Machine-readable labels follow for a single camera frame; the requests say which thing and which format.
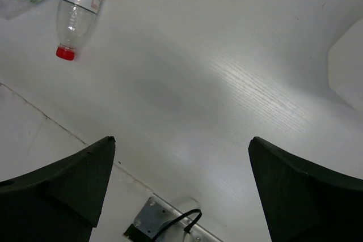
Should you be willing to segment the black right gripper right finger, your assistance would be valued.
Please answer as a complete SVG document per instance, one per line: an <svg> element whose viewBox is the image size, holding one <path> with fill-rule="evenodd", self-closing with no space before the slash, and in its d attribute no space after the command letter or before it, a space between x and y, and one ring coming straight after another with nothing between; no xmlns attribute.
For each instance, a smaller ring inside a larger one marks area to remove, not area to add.
<svg viewBox="0 0 363 242"><path fill-rule="evenodd" d="M260 137L248 147L272 241L362 241L362 180Z"/></svg>

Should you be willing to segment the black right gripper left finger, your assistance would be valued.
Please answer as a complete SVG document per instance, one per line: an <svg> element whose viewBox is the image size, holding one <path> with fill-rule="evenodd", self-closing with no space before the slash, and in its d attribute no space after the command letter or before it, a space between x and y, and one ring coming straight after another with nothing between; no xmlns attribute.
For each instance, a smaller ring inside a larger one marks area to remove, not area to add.
<svg viewBox="0 0 363 242"><path fill-rule="evenodd" d="M89 241L116 151L107 136L45 167L1 182L1 241Z"/></svg>

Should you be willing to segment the red label clear bottle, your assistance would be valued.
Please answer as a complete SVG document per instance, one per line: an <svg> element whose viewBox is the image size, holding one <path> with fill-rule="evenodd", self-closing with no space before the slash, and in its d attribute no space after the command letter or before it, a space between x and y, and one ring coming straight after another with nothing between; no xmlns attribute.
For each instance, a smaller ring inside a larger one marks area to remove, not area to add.
<svg viewBox="0 0 363 242"><path fill-rule="evenodd" d="M92 34L102 0L60 0L56 30L56 56L72 61Z"/></svg>

